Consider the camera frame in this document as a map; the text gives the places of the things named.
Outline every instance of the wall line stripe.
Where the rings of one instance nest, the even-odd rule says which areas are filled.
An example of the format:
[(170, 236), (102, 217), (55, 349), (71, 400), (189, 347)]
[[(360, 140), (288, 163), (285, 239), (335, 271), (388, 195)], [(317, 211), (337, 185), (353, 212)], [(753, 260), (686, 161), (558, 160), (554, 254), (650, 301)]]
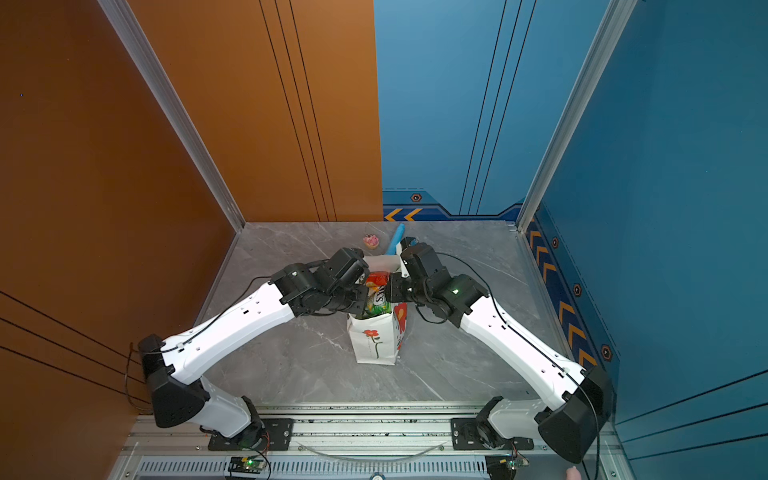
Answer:
[(675, 406), (675, 405), (677, 405), (677, 404), (679, 404), (679, 403), (687, 402), (688, 400), (693, 400), (693, 399), (695, 399), (695, 398), (697, 398), (697, 397), (700, 397), (700, 396), (704, 396), (704, 395), (706, 395), (707, 393), (716, 392), (717, 390), (720, 390), (720, 389), (724, 389), (724, 388), (726, 388), (726, 387), (729, 387), (729, 386), (732, 386), (732, 385), (736, 385), (737, 383), (743, 382), (744, 380), (753, 379), (753, 378), (755, 378), (755, 377), (757, 377), (757, 376), (761, 376), (761, 375), (764, 375), (764, 374), (766, 374), (766, 373), (768, 373), (768, 369), (765, 369), (765, 370), (763, 370), (762, 372), (753, 373), (752, 375), (748, 375), (748, 376), (745, 376), (745, 377), (743, 377), (742, 379), (733, 380), (732, 382), (728, 382), (728, 383), (726, 383), (726, 384), (724, 384), (724, 385), (721, 385), (721, 386), (715, 387), (715, 388), (713, 388), (713, 389), (709, 389), (709, 390), (707, 390), (706, 392), (697, 393), (696, 395), (692, 395), (692, 396), (690, 396), (690, 397), (687, 397), (687, 398), (685, 398), (685, 399), (682, 399), (682, 400), (677, 400), (676, 402), (672, 402), (672, 403), (670, 403), (670, 404), (668, 404), (668, 405), (665, 405), (665, 406), (661, 406), (661, 407), (659, 407), (659, 408), (657, 408), (657, 409), (653, 409), (653, 410), (650, 410), (650, 411), (648, 411), (648, 412), (645, 412), (645, 413), (641, 413), (640, 415), (635, 415), (634, 417), (631, 417), (631, 418), (629, 418), (629, 419), (626, 419), (626, 420), (622, 420), (622, 421), (620, 421), (620, 422), (617, 422), (617, 423), (616, 423), (616, 425), (621, 425), (622, 423), (626, 423), (626, 422), (629, 422), (629, 421), (631, 421), (631, 420), (639, 419), (640, 417), (643, 417), (643, 416), (646, 416), (646, 415), (650, 415), (651, 413), (655, 413), (655, 412), (658, 412), (659, 410), (664, 410), (664, 409), (666, 409), (666, 408), (669, 408), (669, 407), (671, 407), (671, 406)]
[[(127, 355), (125, 355), (124, 353), (120, 353), (120, 352), (118, 352), (117, 350), (115, 350), (115, 349), (113, 349), (113, 348), (111, 348), (111, 347), (109, 347), (109, 346), (106, 346), (105, 344), (103, 344), (103, 343), (99, 342), (98, 340), (96, 340), (96, 339), (94, 339), (94, 338), (92, 338), (92, 337), (90, 337), (90, 336), (88, 336), (88, 335), (85, 335), (85, 334), (84, 334), (83, 332), (81, 332), (80, 330), (78, 330), (78, 329), (75, 329), (74, 327), (71, 327), (71, 326), (67, 325), (66, 323), (64, 323), (64, 322), (62, 322), (62, 321), (60, 321), (60, 320), (56, 320), (54, 317), (52, 317), (52, 316), (48, 315), (47, 313), (43, 313), (43, 312), (41, 312), (40, 310), (38, 310), (38, 309), (34, 308), (32, 305), (29, 305), (28, 303), (24, 303), (24, 302), (22, 302), (21, 300), (19, 300), (19, 299), (18, 299), (18, 298), (16, 298), (15, 296), (13, 296), (13, 295), (9, 295), (8, 293), (6, 293), (6, 292), (3, 292), (2, 290), (0, 290), (0, 293), (1, 293), (2, 295), (4, 295), (4, 296), (7, 296), (9, 299), (13, 300), (13, 301), (14, 301), (14, 302), (16, 302), (16, 303), (19, 303), (19, 304), (21, 304), (21, 305), (23, 305), (23, 306), (26, 306), (27, 308), (29, 308), (29, 309), (30, 309), (30, 310), (32, 310), (33, 312), (35, 312), (35, 313), (39, 313), (40, 315), (43, 315), (45, 318), (47, 318), (47, 319), (49, 319), (49, 320), (52, 320), (53, 322), (56, 322), (56, 323), (58, 323), (59, 325), (63, 326), (65, 329), (69, 329), (69, 330), (71, 330), (72, 332), (75, 332), (75, 333), (77, 333), (79, 336), (83, 336), (84, 338), (87, 338), (87, 339), (89, 339), (89, 340), (90, 340), (90, 341), (92, 341), (93, 343), (97, 343), (98, 345), (101, 345), (101, 346), (103, 346), (105, 349), (107, 349), (107, 350), (109, 350), (109, 351), (111, 351), (111, 352), (117, 353), (119, 356), (123, 357), (124, 359), (128, 358), (128, 357), (127, 357)], [(134, 359), (131, 359), (131, 361), (132, 361), (133, 363), (137, 364), (137, 365), (141, 365), (141, 363), (137, 362), (137, 361), (136, 361), (136, 360), (134, 360)]]
[(518, 64), (515, 66), (515, 74), (512, 75), (512, 84), (509, 85), (509, 93), (507, 94), (507, 103), (504, 105), (504, 113), (502, 113), (502, 122), (498, 125), (498, 131), (496, 132), (496, 141), (493, 142), (493, 151), (491, 152), (491, 159), (488, 161), (488, 169), (485, 171), (485, 180), (482, 182), (482, 190), (480, 191), (480, 198), (478, 199), (478, 206), (475, 213), (480, 211), (480, 203), (482, 202), (482, 195), (485, 193), (485, 184), (488, 183), (488, 174), (491, 173), (491, 165), (493, 164), (493, 156), (496, 154), (496, 145), (498, 144), (498, 137), (502, 133), (502, 126), (504, 125), (504, 117), (507, 115), (507, 107), (509, 106), (509, 98), (512, 96), (512, 88), (515, 86), (515, 79), (518, 77), (518, 68), (520, 68), (520, 59), (523, 56), (523, 49), (525, 48), (525, 40), (528, 38), (528, 30), (531, 29), (531, 20), (533, 20), (533, 12), (536, 11), (536, 2), (534, 0), (533, 8), (531, 9), (531, 17), (528, 19), (528, 27), (525, 29), (525, 37), (523, 37), (523, 45), (520, 47), (520, 55), (518, 55)]
[[(42, 364), (42, 365), (45, 365), (45, 366), (49, 366), (49, 367), (51, 367), (52, 369), (58, 370), (59, 372), (67, 373), (68, 375), (72, 375), (73, 377), (79, 378), (79, 379), (81, 379), (81, 380), (85, 380), (86, 382), (89, 382), (89, 383), (93, 383), (94, 385), (103, 386), (103, 387), (104, 387), (104, 388), (106, 388), (107, 390), (111, 390), (111, 391), (113, 391), (113, 392), (117, 392), (117, 393), (119, 393), (119, 394), (120, 394), (120, 395), (122, 395), (122, 396), (124, 396), (124, 395), (125, 395), (125, 392), (121, 392), (121, 391), (120, 391), (120, 390), (118, 390), (118, 389), (113, 389), (112, 387), (110, 387), (110, 386), (106, 386), (106, 385), (104, 385), (103, 383), (99, 383), (99, 382), (95, 382), (94, 380), (91, 380), (91, 379), (87, 379), (87, 378), (85, 378), (84, 376), (82, 376), (82, 375), (78, 375), (77, 373), (73, 373), (73, 372), (70, 372), (69, 370), (60, 369), (59, 367), (57, 367), (57, 366), (54, 366), (54, 365), (51, 365), (50, 363), (47, 363), (47, 362), (43, 362), (42, 360), (38, 360), (38, 359), (36, 359), (36, 358), (30, 357), (29, 355), (25, 355), (24, 353), (21, 353), (21, 352), (17, 352), (16, 350), (13, 350), (13, 349), (9, 349), (7, 346), (2, 346), (2, 345), (0, 345), (0, 349), (6, 350), (6, 351), (8, 351), (8, 352), (10, 352), (10, 353), (15, 353), (16, 355), (18, 355), (18, 356), (21, 356), (21, 357), (24, 357), (24, 358), (26, 358), (27, 360), (31, 360), (31, 361), (33, 361), (33, 362), (37, 362), (37, 363), (40, 363), (40, 364)], [(140, 401), (140, 402), (144, 402), (144, 403), (149, 403), (149, 404), (151, 405), (151, 403), (150, 403), (150, 402), (148, 402), (147, 400), (144, 400), (144, 399), (140, 399), (140, 398), (138, 398), (138, 397), (135, 397), (135, 396), (133, 396), (133, 395), (129, 395), (129, 396), (130, 396), (132, 399), (134, 399), (134, 400), (138, 400), (138, 401)]]
[(485, 81), (485, 93), (482, 95), (482, 104), (480, 105), (480, 116), (478, 117), (478, 127), (475, 130), (475, 141), (472, 142), (472, 152), (469, 154), (469, 165), (467, 166), (467, 177), (464, 179), (464, 190), (462, 191), (462, 202), (458, 206), (458, 214), (462, 214), (464, 207), (464, 196), (467, 194), (467, 183), (469, 182), (469, 172), (472, 170), (472, 157), (475, 155), (475, 145), (478, 141), (478, 132), (480, 131), (480, 121), (482, 120), (482, 111), (485, 108), (485, 97), (488, 95), (488, 84), (491, 82), (491, 72), (493, 71), (493, 61), (496, 58), (496, 48), (498, 47), (498, 36), (502, 34), (502, 23), (504, 22), (504, 12), (507, 10), (507, 0), (504, 0), (502, 8), (502, 18), (498, 21), (498, 32), (496, 33), (496, 43), (493, 45), (493, 55), (491, 56), (491, 67), (488, 69), (488, 80)]
[(502, 91), (502, 84), (504, 83), (504, 73), (507, 70), (507, 61), (509, 60), (509, 52), (512, 50), (512, 40), (515, 39), (515, 32), (518, 28), (518, 20), (520, 18), (520, 9), (523, 6), (523, 1), (520, 0), (518, 5), (518, 14), (515, 16), (515, 24), (512, 26), (512, 35), (509, 37), (509, 45), (507, 46), (507, 56), (504, 58), (504, 67), (502, 68), (502, 78), (498, 81), (498, 88), (496, 89), (496, 99), (493, 101), (493, 110), (491, 110), (491, 121), (488, 123), (488, 131), (485, 132), (485, 143), (482, 146), (482, 153), (480, 154), (480, 163), (478, 164), (478, 174), (475, 176), (475, 186), (472, 188), (472, 196), (469, 198), (469, 207), (467, 214), (472, 210), (472, 202), (475, 200), (475, 191), (478, 187), (478, 178), (480, 177), (480, 170), (482, 169), (482, 158), (485, 156), (485, 149), (488, 146), (488, 137), (491, 135), (491, 127), (493, 126), (493, 117), (496, 114), (496, 105), (498, 104), (498, 94)]
[(304, 106), (301, 104), (301, 93), (299, 93), (299, 83), (296, 81), (296, 72), (293, 70), (293, 62), (290, 59), (290, 50), (288, 49), (288, 39), (286, 38), (286, 32), (283, 29), (283, 18), (280, 16), (280, 8), (277, 6), (277, 0), (275, 2), (275, 10), (277, 11), (277, 21), (280, 23), (280, 32), (283, 34), (283, 43), (286, 46), (286, 55), (288, 55), (288, 66), (290, 67), (290, 74), (293, 77), (293, 86), (296, 89), (296, 99), (299, 101), (299, 111), (301, 112), (301, 119), (304, 122), (304, 131), (306, 132), (306, 142), (310, 145), (310, 155), (312, 155), (312, 165), (315, 166), (315, 178), (317, 178), (317, 186), (320, 188), (320, 199), (323, 201), (323, 209), (326, 211), (326, 218), (330, 220), (331, 216), (328, 214), (328, 205), (326, 204), (326, 195), (323, 193), (323, 184), (320, 182), (320, 171), (317, 168), (317, 160), (315, 159), (315, 149), (312, 148), (312, 139), (310, 138), (310, 128), (306, 126), (306, 115), (304, 114)]
[(670, 450), (669, 452), (652, 453), (650, 455), (643, 455), (641, 457), (628, 458), (627, 460), (629, 460), (629, 461), (641, 460), (643, 458), (658, 457), (660, 455), (668, 455), (670, 453), (687, 452), (689, 450), (704, 449), (706, 447), (714, 447), (714, 446), (717, 446), (717, 445), (725, 445), (727, 443), (742, 442), (744, 440), (759, 439), (759, 438), (762, 438), (762, 437), (768, 437), (768, 432), (767, 433), (760, 433), (758, 435), (750, 435), (748, 437), (741, 437), (740, 439), (723, 440), (722, 442), (707, 443), (706, 445), (697, 445), (695, 447), (687, 447), (685, 449)]
[(759, 408), (762, 408), (764, 406), (768, 406), (768, 402), (760, 403), (759, 405), (753, 405), (753, 406), (750, 406), (750, 407), (746, 407), (744, 409), (733, 410), (732, 412), (728, 412), (728, 413), (721, 413), (719, 415), (712, 416), (712, 417), (710, 417), (708, 419), (701, 419), (701, 420), (697, 420), (696, 422), (690, 422), (690, 423), (686, 423), (684, 425), (678, 425), (678, 426), (672, 427), (670, 429), (664, 429), (664, 430), (660, 430), (659, 432), (649, 433), (647, 435), (641, 435), (641, 436), (635, 437), (633, 439), (622, 440), (621, 443), (633, 442), (634, 440), (644, 439), (646, 437), (650, 437), (650, 436), (653, 436), (653, 435), (659, 435), (660, 433), (666, 433), (666, 432), (670, 432), (672, 430), (682, 429), (684, 427), (690, 427), (691, 425), (696, 425), (697, 423), (704, 423), (704, 422), (709, 422), (710, 420), (722, 419), (723, 417), (727, 417), (727, 416), (730, 416), (730, 415), (736, 415), (737, 413), (742, 413), (742, 412), (749, 412), (750, 410), (759, 409)]
[[(6, 322), (8, 325), (11, 325), (11, 326), (15, 326), (17, 329), (20, 329), (20, 330), (22, 330), (22, 331), (24, 331), (24, 332), (26, 332), (26, 333), (30, 333), (30, 334), (32, 334), (32, 335), (34, 335), (34, 336), (38, 337), (39, 339), (43, 339), (43, 340), (45, 340), (46, 342), (50, 342), (50, 343), (53, 343), (54, 345), (56, 345), (56, 346), (59, 346), (59, 347), (61, 347), (62, 349), (64, 349), (64, 350), (67, 350), (68, 352), (72, 352), (72, 353), (74, 353), (74, 354), (75, 354), (75, 355), (77, 355), (77, 356), (81, 356), (81, 357), (83, 357), (84, 359), (87, 359), (87, 360), (91, 360), (93, 363), (97, 363), (97, 364), (99, 364), (99, 365), (103, 366), (105, 369), (110, 369), (110, 370), (112, 370), (113, 372), (117, 372), (117, 373), (119, 373), (120, 375), (124, 375), (124, 374), (125, 374), (125, 372), (121, 372), (121, 371), (120, 371), (120, 370), (118, 370), (118, 369), (112, 368), (112, 367), (110, 367), (109, 365), (107, 365), (106, 363), (101, 363), (101, 362), (99, 362), (99, 361), (98, 361), (98, 360), (96, 360), (96, 359), (92, 359), (90, 356), (86, 356), (86, 355), (83, 355), (82, 353), (80, 353), (80, 352), (77, 352), (77, 351), (75, 351), (75, 350), (73, 350), (73, 349), (71, 349), (71, 348), (69, 348), (69, 347), (67, 347), (67, 346), (64, 346), (64, 345), (62, 345), (62, 344), (60, 344), (60, 343), (54, 342), (53, 340), (49, 339), (48, 337), (45, 337), (45, 336), (43, 336), (43, 335), (40, 335), (39, 333), (35, 333), (35, 332), (31, 331), (30, 329), (26, 329), (26, 328), (24, 328), (24, 327), (23, 327), (23, 326), (21, 326), (21, 325), (17, 325), (17, 324), (15, 324), (15, 323), (13, 323), (11, 320), (8, 320), (8, 319), (4, 319), (4, 318), (3, 318), (3, 317), (1, 317), (1, 316), (0, 316), (0, 320), (2, 320), (3, 322)], [(143, 381), (141, 381), (141, 380), (137, 379), (136, 377), (130, 376), (130, 375), (128, 376), (128, 378), (129, 378), (129, 379), (133, 379), (133, 380), (136, 380), (136, 381), (137, 381), (137, 382), (139, 382), (139, 383), (144, 383)]]
[(312, 100), (312, 89), (310, 89), (310, 78), (306, 73), (306, 65), (304, 64), (304, 53), (301, 50), (301, 40), (299, 40), (299, 28), (296, 26), (296, 16), (293, 14), (292, 0), (288, 1), (288, 5), (290, 5), (290, 14), (291, 14), (291, 17), (293, 18), (293, 30), (296, 32), (296, 43), (299, 44), (299, 56), (301, 57), (301, 66), (304, 69), (304, 79), (306, 80), (306, 90), (310, 94), (310, 107), (312, 108), (312, 118), (315, 121), (315, 130), (317, 131), (317, 141), (320, 145), (320, 157), (323, 159), (323, 169), (326, 171), (326, 182), (328, 183), (328, 195), (331, 199), (331, 210), (333, 210), (333, 219), (338, 221), (339, 218), (336, 215), (336, 204), (333, 202), (333, 187), (331, 187), (331, 180), (328, 177), (328, 165), (326, 164), (326, 154), (323, 151), (323, 139), (320, 137), (320, 126), (317, 124), (317, 115), (315, 114), (315, 103)]
[(283, 82), (283, 74), (280, 73), (280, 64), (277, 63), (277, 53), (275, 52), (275, 45), (272, 43), (272, 35), (270, 34), (270, 26), (266, 23), (266, 15), (264, 14), (264, 5), (259, 0), (259, 7), (261, 8), (261, 16), (264, 18), (264, 27), (266, 28), (266, 36), (270, 39), (270, 47), (272, 47), (272, 55), (275, 58), (275, 66), (277, 66), (277, 75), (280, 77), (280, 84), (283, 86), (283, 94), (286, 97), (286, 106), (288, 107), (288, 115), (290, 115), (290, 121), (293, 124), (293, 133), (296, 135), (296, 143), (299, 145), (299, 153), (301, 154), (301, 161), (304, 163), (304, 173), (306, 174), (306, 182), (310, 186), (310, 193), (312, 194), (312, 202), (315, 204), (315, 214), (317, 215), (317, 221), (320, 221), (320, 210), (317, 208), (317, 200), (315, 200), (315, 190), (312, 188), (312, 182), (310, 181), (310, 171), (306, 169), (306, 159), (304, 158), (304, 151), (301, 149), (301, 142), (299, 142), (299, 131), (296, 129), (296, 122), (293, 120), (293, 112), (290, 110), (290, 102), (288, 102), (288, 92), (286, 92), (286, 85)]

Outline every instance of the aluminum frame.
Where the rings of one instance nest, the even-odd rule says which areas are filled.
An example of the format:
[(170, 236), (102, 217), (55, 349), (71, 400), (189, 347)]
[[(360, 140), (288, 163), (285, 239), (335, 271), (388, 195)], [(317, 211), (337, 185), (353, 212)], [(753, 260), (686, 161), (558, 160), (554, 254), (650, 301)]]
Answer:
[(98, 2), (230, 225), (236, 232), (242, 231), (245, 227), (245, 217), (240, 212), (237, 202), (221, 177), (214, 159), (192, 123), (187, 109), (181, 103), (131, 7), (126, 0), (98, 0)]
[(565, 149), (571, 141), (578, 122), (587, 107), (594, 89), (598, 86), (600, 77), (605, 70), (611, 54), (627, 25), (637, 0), (611, 0), (605, 10), (603, 20), (598, 27), (592, 45), (589, 48), (584, 64), (581, 66), (576, 82), (560, 116), (558, 126), (552, 134), (547, 150), (536, 170), (528, 194), (515, 222), (519, 232), (524, 233), (538, 208), (544, 193), (557, 170)]

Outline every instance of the vent grille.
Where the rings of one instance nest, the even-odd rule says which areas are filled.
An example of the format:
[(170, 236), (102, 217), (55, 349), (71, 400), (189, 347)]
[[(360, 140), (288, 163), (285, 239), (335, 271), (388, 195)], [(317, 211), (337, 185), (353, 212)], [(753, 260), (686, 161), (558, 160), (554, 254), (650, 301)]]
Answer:
[(175, 475), (177, 473), (191, 474), (187, 476), (211, 476), (226, 474), (228, 465), (226, 457), (144, 457), (137, 473), (145, 478), (159, 475), (179, 476)]
[[(411, 462), (351, 462), (308, 455), (270, 455), (272, 480), (305, 478), (364, 478), (383, 473), (387, 478), (487, 478), (481, 455), (428, 456)], [(224, 478), (229, 456), (145, 456), (137, 468), (137, 480), (152, 478)], [(266, 478), (268, 471), (251, 478)]]
[(359, 473), (451, 474), (485, 473), (485, 460), (431, 460), (417, 462), (348, 462), (336, 460), (272, 461), (273, 478), (301, 475), (345, 475)]

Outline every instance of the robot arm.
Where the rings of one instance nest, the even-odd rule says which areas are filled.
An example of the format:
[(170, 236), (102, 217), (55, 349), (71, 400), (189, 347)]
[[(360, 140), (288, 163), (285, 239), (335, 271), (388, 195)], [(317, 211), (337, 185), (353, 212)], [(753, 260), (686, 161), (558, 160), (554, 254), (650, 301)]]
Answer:
[[(426, 305), (490, 346), (540, 395), (543, 408), (535, 420), (542, 438), (567, 460), (580, 462), (610, 415), (613, 390), (605, 373), (597, 367), (587, 373), (555, 352), (488, 298), (474, 279), (451, 276), (429, 245), (408, 247), (401, 258), (407, 271), (392, 275), (387, 300)], [(164, 341), (155, 335), (142, 340), (139, 350), (157, 425), (196, 422), (241, 448), (253, 447), (264, 428), (253, 404), (218, 389), (203, 374), (296, 316), (322, 308), (360, 314), (367, 287), (358, 281), (367, 274), (362, 251), (343, 248), (329, 260), (287, 266), (237, 305), (193, 329)], [(513, 436), (504, 407), (494, 399), (478, 418), (478, 430), (491, 446)]]

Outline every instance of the pink toy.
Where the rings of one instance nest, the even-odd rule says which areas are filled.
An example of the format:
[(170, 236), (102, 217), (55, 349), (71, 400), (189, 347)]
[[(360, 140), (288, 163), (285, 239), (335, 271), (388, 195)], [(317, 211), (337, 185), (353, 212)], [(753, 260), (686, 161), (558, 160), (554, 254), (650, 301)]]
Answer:
[(376, 235), (365, 235), (362, 242), (371, 250), (379, 246), (379, 238)]

